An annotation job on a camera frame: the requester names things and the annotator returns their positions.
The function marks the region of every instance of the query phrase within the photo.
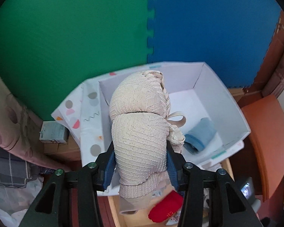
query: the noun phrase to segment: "blue foam mat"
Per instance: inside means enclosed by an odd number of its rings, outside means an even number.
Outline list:
[[[281,8],[275,0],[149,0],[148,63],[205,61],[227,87],[249,86]]]

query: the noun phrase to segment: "silver bolt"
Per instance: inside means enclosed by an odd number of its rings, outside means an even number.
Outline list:
[[[187,168],[187,169],[191,169],[193,167],[193,163],[190,163],[190,162],[186,162],[184,164],[184,167]]]
[[[57,176],[60,176],[60,175],[62,175],[63,174],[63,170],[62,169],[58,169],[58,170],[56,170],[55,171],[55,174],[57,175]]]
[[[220,168],[220,169],[218,169],[218,173],[219,173],[220,175],[225,175],[225,174],[226,174],[226,171],[225,171],[224,169]]]
[[[95,168],[96,166],[97,166],[97,163],[96,162],[90,162],[90,163],[88,163],[88,165],[87,165],[90,169],[93,169],[93,168]]]

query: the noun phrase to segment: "checkered cloth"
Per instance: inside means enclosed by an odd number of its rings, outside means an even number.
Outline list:
[[[38,174],[50,174],[54,170],[31,164],[0,147],[0,185],[10,188],[26,187]]]

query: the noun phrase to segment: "beige knitted garment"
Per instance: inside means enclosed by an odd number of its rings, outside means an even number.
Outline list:
[[[137,198],[168,179],[166,140],[180,152],[184,135],[167,121],[170,100],[159,71],[136,72],[117,87],[110,103],[120,196]]]

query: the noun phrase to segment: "green foam mat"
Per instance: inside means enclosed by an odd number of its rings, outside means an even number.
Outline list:
[[[43,120],[85,79],[147,62],[147,0],[6,0],[0,76]]]

